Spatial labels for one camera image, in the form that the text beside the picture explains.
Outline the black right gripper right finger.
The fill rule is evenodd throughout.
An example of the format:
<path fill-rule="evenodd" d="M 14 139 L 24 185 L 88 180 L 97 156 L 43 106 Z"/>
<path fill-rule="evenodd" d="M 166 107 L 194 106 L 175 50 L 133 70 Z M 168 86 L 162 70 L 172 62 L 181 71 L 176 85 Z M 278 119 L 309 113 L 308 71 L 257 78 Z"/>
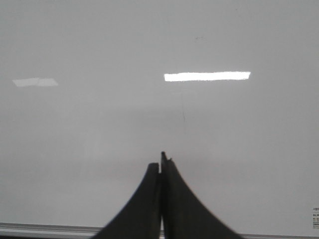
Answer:
<path fill-rule="evenodd" d="M 174 161 L 161 152 L 161 212 L 167 239 L 240 239 L 194 195 Z"/>

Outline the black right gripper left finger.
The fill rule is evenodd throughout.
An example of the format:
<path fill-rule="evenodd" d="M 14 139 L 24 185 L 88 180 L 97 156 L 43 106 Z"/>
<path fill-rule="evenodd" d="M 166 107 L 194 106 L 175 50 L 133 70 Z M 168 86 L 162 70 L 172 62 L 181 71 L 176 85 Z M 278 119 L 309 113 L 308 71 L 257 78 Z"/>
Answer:
<path fill-rule="evenodd" d="M 160 237 L 161 179 L 159 164 L 150 163 L 125 206 L 94 239 L 158 239 Z"/>

